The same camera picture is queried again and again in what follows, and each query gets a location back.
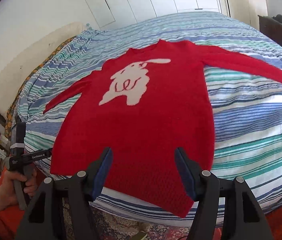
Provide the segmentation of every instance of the bed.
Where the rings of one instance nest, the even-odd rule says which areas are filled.
[[[254,28],[219,13],[194,12],[158,17],[112,31],[86,30],[32,75],[20,94],[15,114],[27,122],[27,151],[50,148],[80,95],[43,115],[45,105],[75,81],[101,70],[128,48],[189,40],[216,45],[266,61],[282,69],[282,47]],[[246,73],[205,68],[215,124],[212,172],[221,178],[243,176],[265,213],[282,205],[282,84]],[[37,162],[50,174],[50,160]],[[191,226],[197,204],[185,218],[160,207],[104,188],[92,206],[123,218],[178,227]],[[217,224],[221,225],[224,199]]]

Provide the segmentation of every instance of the metal bolt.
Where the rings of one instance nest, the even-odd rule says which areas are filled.
[[[236,177],[236,181],[239,183],[243,183],[244,179],[242,177]]]
[[[77,173],[78,177],[84,177],[86,175],[86,172],[85,171],[79,171]]]
[[[50,177],[45,178],[45,180],[43,181],[45,184],[49,184],[52,181],[52,179]]]
[[[208,176],[211,175],[211,172],[207,171],[207,170],[204,170],[204,171],[202,171],[202,175],[205,176],[205,177],[208,177]]]

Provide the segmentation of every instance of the rabbit ear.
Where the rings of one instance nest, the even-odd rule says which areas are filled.
[[[169,59],[169,58],[155,58],[155,59],[149,59],[145,62],[163,64],[163,63],[169,63],[170,61],[171,61],[171,59]]]

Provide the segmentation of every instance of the white rabbit graphic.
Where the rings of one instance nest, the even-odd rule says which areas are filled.
[[[146,92],[146,85],[150,78],[146,75],[145,69],[148,63],[164,64],[169,63],[168,58],[155,58],[147,61],[133,62],[124,69],[115,73],[111,79],[114,79],[99,106],[103,105],[118,96],[127,96],[127,105],[134,106],[139,103],[142,95]]]

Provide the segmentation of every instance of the finger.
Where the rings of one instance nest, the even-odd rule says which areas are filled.
[[[6,171],[4,174],[4,178],[10,179],[10,180],[19,180],[19,181],[26,181],[27,177],[22,175],[21,173],[17,171]]]
[[[30,166],[33,168],[32,175],[34,177],[37,176],[37,167],[33,163],[31,163]]]
[[[31,179],[28,179],[26,181],[26,186],[33,186],[37,183],[36,178],[35,177],[31,177]]]
[[[37,176],[37,169],[36,169],[36,168],[33,168],[32,175],[33,175],[33,177],[36,177],[36,176]]]
[[[30,186],[30,187],[25,187],[23,189],[23,192],[24,193],[31,193],[31,192],[35,192],[37,190],[38,186],[37,185],[33,185],[33,186]]]
[[[30,197],[33,197],[35,194],[36,194],[36,192],[30,192],[30,193],[28,193],[28,195],[29,195]]]

